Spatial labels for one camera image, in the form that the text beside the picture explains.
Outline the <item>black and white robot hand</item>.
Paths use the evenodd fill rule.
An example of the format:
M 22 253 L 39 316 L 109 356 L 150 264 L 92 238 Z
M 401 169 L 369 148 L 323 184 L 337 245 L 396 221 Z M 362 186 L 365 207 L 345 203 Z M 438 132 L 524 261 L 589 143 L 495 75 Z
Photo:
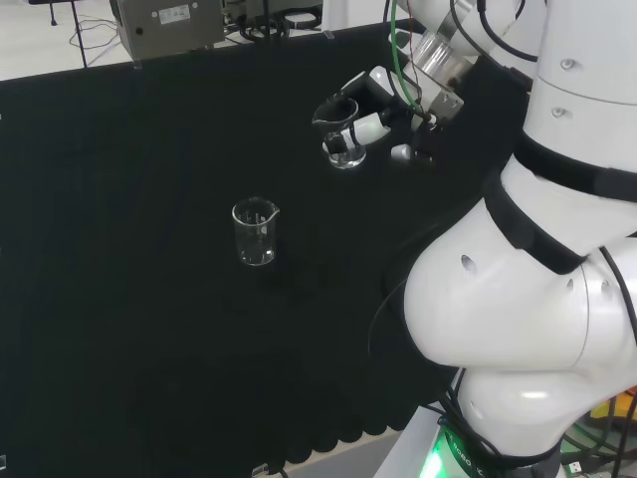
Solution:
M 367 149 L 399 126 L 409 126 L 408 143 L 391 148 L 390 157 L 403 163 L 434 164 L 435 116 L 410 110 L 398 91 L 397 76 L 383 67 L 363 71 L 329 97 L 314 112 L 312 125 L 321 137 L 321 151 L 337 169 L 360 166 Z

